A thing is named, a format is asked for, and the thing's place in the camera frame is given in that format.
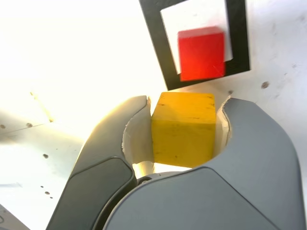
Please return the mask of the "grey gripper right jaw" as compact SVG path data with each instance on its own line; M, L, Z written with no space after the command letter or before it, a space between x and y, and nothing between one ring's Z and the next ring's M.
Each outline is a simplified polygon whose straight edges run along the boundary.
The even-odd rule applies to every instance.
M223 105L231 127L224 150L194 169L129 192L107 230L299 230L302 179L286 132L255 103Z

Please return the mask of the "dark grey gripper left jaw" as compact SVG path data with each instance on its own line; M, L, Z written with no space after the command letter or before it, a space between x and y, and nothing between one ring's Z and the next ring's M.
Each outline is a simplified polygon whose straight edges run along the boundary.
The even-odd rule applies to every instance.
M83 145L47 226L48 230L101 230L116 204L138 185L122 140L134 115L149 109L147 96L120 104Z

